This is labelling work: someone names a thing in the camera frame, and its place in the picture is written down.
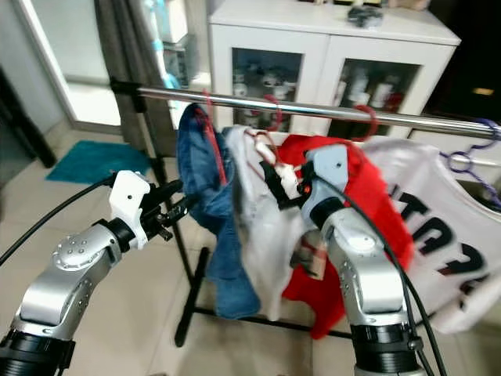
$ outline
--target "red clothing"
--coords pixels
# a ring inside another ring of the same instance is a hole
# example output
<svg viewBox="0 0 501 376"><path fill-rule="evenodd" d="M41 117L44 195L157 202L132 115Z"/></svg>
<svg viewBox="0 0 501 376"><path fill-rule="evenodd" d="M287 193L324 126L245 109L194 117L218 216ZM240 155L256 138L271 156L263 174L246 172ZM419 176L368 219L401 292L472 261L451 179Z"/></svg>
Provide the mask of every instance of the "red clothing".
<svg viewBox="0 0 501 376"><path fill-rule="evenodd" d="M413 257L413 239L400 214L393 208L379 170L357 146L345 139L291 135L278 147L279 158L290 165L302 165L306 162L306 151L335 143L342 143L348 149L348 184L344 192L374 222L406 268ZM329 260L323 280L314 280L302 266L297 267L282 296L306 302L315 311L315 324L311 330L314 339L326 335L344 315L339 278Z"/></svg>

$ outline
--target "metal rod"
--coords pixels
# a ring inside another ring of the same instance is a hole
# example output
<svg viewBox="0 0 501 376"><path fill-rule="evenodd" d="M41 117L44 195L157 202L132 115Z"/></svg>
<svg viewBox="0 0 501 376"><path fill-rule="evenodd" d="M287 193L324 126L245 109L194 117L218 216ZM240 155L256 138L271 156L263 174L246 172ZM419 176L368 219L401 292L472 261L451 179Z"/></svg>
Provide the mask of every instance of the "metal rod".
<svg viewBox="0 0 501 376"><path fill-rule="evenodd" d="M147 98L173 99L192 103L206 103L207 96L201 92L188 90L157 89L139 87L139 94ZM208 99L215 106L249 108L260 111L274 112L277 105L265 99L243 98L238 96L222 96L209 94ZM315 104L303 104L295 102L279 102L278 108L286 114L313 116L318 118L332 118L346 121L369 121L367 113L344 107L319 106ZM389 114L376 112L381 125L401 126L414 128L420 131L447 133L450 135L491 138L491 129L484 124L472 121L459 121L442 119L438 117L423 117L404 114Z"/></svg>
<svg viewBox="0 0 501 376"><path fill-rule="evenodd" d="M214 312L212 309L207 309L207 308L203 308L203 307L194 307L193 311L195 313L201 313L203 315L217 317L216 312ZM271 327L285 327L286 329L294 329L296 331L310 331L311 330L310 327L307 327L305 325L295 324L295 323L287 323L286 321L269 321L263 317L246 317L246 318L239 319L239 320L240 321L247 321L249 323L269 325ZM343 331L329 331L328 335L331 337L351 339L351 334L343 332Z"/></svg>

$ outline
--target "tile floor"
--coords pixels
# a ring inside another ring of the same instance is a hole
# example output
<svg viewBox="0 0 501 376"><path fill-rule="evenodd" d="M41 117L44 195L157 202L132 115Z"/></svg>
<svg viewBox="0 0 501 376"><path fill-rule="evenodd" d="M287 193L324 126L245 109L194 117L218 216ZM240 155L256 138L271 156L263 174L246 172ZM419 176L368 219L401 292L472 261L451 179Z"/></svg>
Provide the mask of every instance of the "tile floor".
<svg viewBox="0 0 501 376"><path fill-rule="evenodd" d="M79 139L121 142L120 137L70 132L57 149L63 156ZM175 177L175 163L167 162ZM45 181L49 173L36 161L2 191L0 251L4 251L42 214L83 186ZM89 194L51 220L0 269L0 332L6 332L27 285L40 273L56 242L91 222L107 218L107 190ZM213 246L214 237L190 219L182 230L193 267L198 250ZM195 315L185 346L177 349L173 336L188 292L182 265L172 241L152 241L142 251L126 254L99 285L75 335L77 348L69 376L327 376L353 374L350 342L259 324L230 322ZM204 286L200 297L210 305L213 291ZM284 316L302 323L312 320L301 303L284 305ZM337 325L346 329L346 322ZM501 374L501 305L467 333L438 335L452 376Z"/></svg>

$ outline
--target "clothes rack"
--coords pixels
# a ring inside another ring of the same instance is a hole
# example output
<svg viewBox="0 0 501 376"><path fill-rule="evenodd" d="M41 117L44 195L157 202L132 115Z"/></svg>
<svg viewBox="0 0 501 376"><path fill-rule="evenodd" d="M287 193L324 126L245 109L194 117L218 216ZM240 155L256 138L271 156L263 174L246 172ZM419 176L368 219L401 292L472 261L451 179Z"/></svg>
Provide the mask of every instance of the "clothes rack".
<svg viewBox="0 0 501 376"><path fill-rule="evenodd" d="M360 110L343 107L328 107L318 106L314 104L303 104L294 102L278 102L271 103L265 99L243 98L238 96L223 96L218 94L204 94L200 92L191 92L187 90L177 89L161 89L141 86L133 82L122 82L111 80L110 86L115 94L130 96L134 105L135 111L140 120L142 135L146 144L146 152L150 158L153 173L159 184L165 184L168 177L164 168L164 160L157 152L155 139L151 136L151 127L149 123L147 105L145 98L163 99L163 100L180 100L191 103L206 103L208 100L215 106L247 108L251 110L260 110L275 112L279 108L285 114L305 115L321 118L332 118L346 121L369 121L370 117L367 113ZM421 117L404 114L388 114L376 112L377 119L381 125L408 127L415 130L445 133L450 135L470 136L479 138L492 138L492 130L484 124L471 121L456 121L452 119L444 119L437 117ZM168 208L171 207L171 202L165 203ZM209 257L208 248L202 248L196 270L193 272L189 266L186 247L182 239L181 231L176 224L173 225L175 240L178 245L178 251L181 256L182 264L186 272L186 277L189 281L189 293L186 299L181 320L179 321L175 332L175 344L178 347L183 346L186 335L189 330L189 325L194 313L215 316L211 309L206 309L196 305L196 299L200 292L200 287L204 279L204 271ZM310 327L293 324L284 321L268 321L261 317L249 317L241 319L258 324L266 324L274 327L285 327L299 331L309 331ZM349 333L331 331L329 335L351 338Z"/></svg>

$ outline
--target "bottle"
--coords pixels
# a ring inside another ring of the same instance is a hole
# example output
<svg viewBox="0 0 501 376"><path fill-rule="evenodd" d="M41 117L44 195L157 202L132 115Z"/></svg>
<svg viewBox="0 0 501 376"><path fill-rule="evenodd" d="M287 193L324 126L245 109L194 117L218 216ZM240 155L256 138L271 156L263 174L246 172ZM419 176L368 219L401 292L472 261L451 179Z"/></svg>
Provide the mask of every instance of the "bottle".
<svg viewBox="0 0 501 376"><path fill-rule="evenodd" d="M336 95L334 96L334 101L332 105L334 107L339 107L341 105L341 100L343 100L344 90L346 90L346 81L348 78L348 66L344 66L341 72L341 78L337 84Z"/></svg>
<svg viewBox="0 0 501 376"><path fill-rule="evenodd" d="M351 85L350 95L348 99L353 103L356 103L360 97L360 93L365 92L367 84L369 83L369 77L364 68L357 68L355 70L355 77L353 79L353 84Z"/></svg>
<svg viewBox="0 0 501 376"><path fill-rule="evenodd" d="M393 92L393 88L398 83L398 77L388 75L374 91L373 97L370 100L370 106L374 108L382 108L388 97Z"/></svg>

